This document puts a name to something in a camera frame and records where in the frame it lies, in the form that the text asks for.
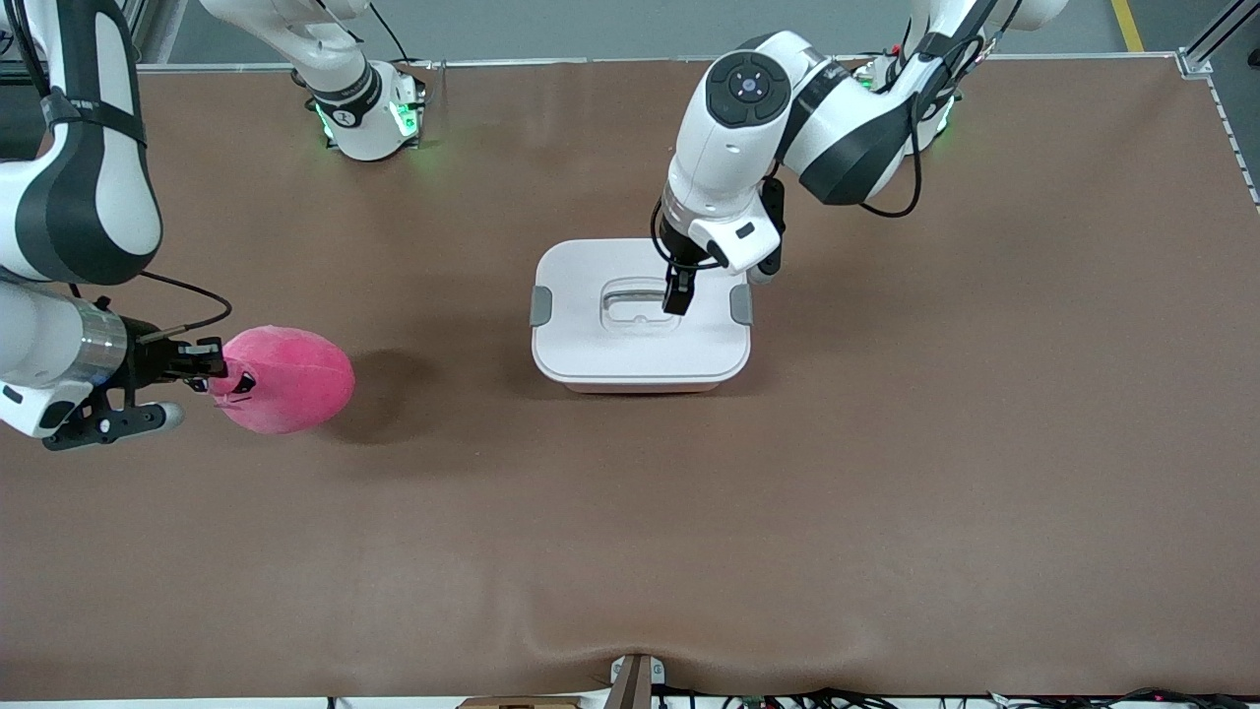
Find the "silver table edge rail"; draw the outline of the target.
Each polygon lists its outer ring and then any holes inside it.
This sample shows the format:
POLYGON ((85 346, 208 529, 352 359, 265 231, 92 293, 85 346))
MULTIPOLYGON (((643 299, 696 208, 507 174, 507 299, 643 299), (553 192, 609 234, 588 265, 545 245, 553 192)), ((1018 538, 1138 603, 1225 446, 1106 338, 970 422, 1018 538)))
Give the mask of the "silver table edge rail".
MULTIPOLYGON (((1009 53, 998 52, 984 57, 985 60, 1137 60, 1171 59, 1178 60, 1178 52, 1079 52, 1079 53, 1009 53)), ((552 57, 527 59, 486 59, 486 60, 410 60, 399 65, 407 69, 446 69, 446 68, 501 68, 536 65, 585 65, 607 64, 607 59, 586 57, 552 57)), ((140 76, 243 76, 243 73, 287 72, 291 64, 284 62, 248 63, 141 63, 140 76)))

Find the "pink plastic storage box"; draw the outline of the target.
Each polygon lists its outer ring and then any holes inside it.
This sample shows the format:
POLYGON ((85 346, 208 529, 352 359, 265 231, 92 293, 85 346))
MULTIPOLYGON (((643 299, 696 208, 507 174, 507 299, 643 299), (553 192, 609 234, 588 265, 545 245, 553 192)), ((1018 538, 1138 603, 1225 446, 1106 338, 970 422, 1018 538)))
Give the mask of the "pink plastic storage box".
POLYGON ((717 387, 724 385, 727 380, 719 382, 699 382, 699 380, 679 380, 679 382, 602 382, 602 380, 580 380, 580 382, 562 382, 551 380, 557 383, 559 387, 571 392, 577 392, 577 394, 583 395, 674 395, 674 394, 701 394, 701 392, 709 392, 717 389, 717 387))

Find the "aluminium frame strut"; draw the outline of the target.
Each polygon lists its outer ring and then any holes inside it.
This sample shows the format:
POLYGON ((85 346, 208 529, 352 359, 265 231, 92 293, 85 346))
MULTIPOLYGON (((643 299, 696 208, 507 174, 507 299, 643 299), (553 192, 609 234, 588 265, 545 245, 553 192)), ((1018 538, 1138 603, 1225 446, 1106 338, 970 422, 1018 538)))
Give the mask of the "aluminium frame strut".
POLYGON ((168 0, 113 0, 132 40, 139 64, 163 63, 161 47, 168 35, 168 0))
POLYGON ((1226 5, 1207 26, 1176 52, 1177 67, 1183 78, 1201 81, 1213 72, 1211 55, 1240 31, 1247 21, 1260 13, 1260 0, 1226 0, 1226 5))

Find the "pink plush toy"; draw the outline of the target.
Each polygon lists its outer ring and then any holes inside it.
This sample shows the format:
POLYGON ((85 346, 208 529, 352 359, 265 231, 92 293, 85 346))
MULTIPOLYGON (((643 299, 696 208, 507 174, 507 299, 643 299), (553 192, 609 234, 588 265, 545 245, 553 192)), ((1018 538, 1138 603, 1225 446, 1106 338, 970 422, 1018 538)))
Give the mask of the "pink plush toy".
POLYGON ((330 421, 352 399, 352 361, 328 337, 296 327, 246 329, 223 346, 226 377, 210 378, 215 407, 260 434, 291 434, 330 421))

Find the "brown table mat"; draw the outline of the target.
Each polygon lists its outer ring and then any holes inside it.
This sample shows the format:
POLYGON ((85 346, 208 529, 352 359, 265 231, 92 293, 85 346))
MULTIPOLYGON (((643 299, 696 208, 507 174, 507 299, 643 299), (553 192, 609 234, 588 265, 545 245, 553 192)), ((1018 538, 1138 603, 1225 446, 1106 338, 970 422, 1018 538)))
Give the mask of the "brown table mat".
POLYGON ((354 359, 341 417, 0 429, 0 700, 1260 695, 1260 214, 1168 59, 994 60, 907 219, 788 193, 707 395, 536 372, 536 261, 643 235, 702 68, 447 72, 324 149, 281 72, 145 76, 159 273, 354 359))

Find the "white box lid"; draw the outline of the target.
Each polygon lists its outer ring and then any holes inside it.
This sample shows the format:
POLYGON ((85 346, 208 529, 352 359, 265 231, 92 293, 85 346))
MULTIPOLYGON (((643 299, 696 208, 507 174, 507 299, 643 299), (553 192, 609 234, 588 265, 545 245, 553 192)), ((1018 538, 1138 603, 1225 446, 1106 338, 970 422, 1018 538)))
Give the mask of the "white box lid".
POLYGON ((719 382, 751 350, 742 275, 702 271, 684 317, 665 314, 665 262, 648 238, 567 239, 536 264, 532 354, 549 380, 719 382))

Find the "grey metal mounting bracket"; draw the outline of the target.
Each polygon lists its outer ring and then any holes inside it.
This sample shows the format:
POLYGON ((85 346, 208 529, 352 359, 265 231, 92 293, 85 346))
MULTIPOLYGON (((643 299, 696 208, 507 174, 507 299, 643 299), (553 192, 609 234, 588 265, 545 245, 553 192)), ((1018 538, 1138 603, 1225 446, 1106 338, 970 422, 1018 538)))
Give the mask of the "grey metal mounting bracket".
POLYGON ((664 664, 658 657, 627 654, 611 662, 610 688, 602 709, 659 709, 654 688, 665 683, 664 664))

